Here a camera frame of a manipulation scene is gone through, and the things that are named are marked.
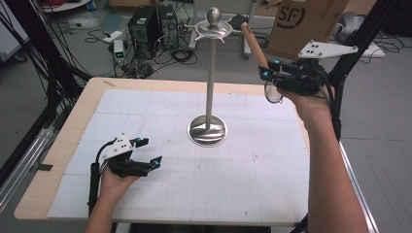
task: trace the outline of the power strip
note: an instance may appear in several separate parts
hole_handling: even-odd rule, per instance
[[[106,37],[105,39],[103,39],[103,41],[111,43],[114,40],[116,40],[117,37],[119,37],[121,35],[120,31],[115,31],[114,33],[110,34],[110,37]]]

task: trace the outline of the round knob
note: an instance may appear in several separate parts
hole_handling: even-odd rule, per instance
[[[211,26],[218,26],[218,23],[222,20],[221,11],[216,7],[209,9],[206,19]]]

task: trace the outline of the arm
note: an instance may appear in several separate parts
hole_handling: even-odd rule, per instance
[[[88,218],[85,233],[110,233],[113,211],[124,193],[137,179],[139,178],[131,176],[120,178],[108,167],[103,170],[100,195]]]
[[[309,136],[309,232],[368,232],[334,135],[326,100],[278,91],[296,105]]]

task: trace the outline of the wooden handle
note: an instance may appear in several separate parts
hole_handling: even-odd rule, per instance
[[[261,51],[257,38],[252,32],[248,23],[244,22],[240,27],[242,28],[243,36],[246,38],[246,41],[248,42],[249,47],[251,48],[251,51],[254,54],[254,57],[257,59],[258,65],[264,68],[269,68],[266,57],[264,57],[263,51]]]

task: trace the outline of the electronic equipment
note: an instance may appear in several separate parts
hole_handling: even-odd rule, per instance
[[[113,56],[118,64],[124,63],[124,45],[123,40],[115,40],[113,42]]]
[[[178,41],[178,18],[172,5],[158,6],[158,16],[160,28],[163,33],[164,50],[177,50],[179,48]]]
[[[136,55],[148,60],[155,58],[155,43],[161,37],[156,6],[140,5],[127,26],[135,51],[140,52],[138,47],[149,50]]]

